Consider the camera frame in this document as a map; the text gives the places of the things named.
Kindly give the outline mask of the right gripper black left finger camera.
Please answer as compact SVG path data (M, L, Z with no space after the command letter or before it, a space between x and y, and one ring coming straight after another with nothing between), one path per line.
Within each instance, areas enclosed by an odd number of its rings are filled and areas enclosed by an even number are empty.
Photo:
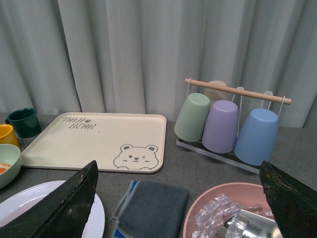
M98 183L95 160L29 210L1 227L2 238L80 238Z

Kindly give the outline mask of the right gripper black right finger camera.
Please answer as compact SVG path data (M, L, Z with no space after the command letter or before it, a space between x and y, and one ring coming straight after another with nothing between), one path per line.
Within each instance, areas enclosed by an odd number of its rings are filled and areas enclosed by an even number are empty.
M267 203L284 238L317 236L317 192L268 161L260 167Z

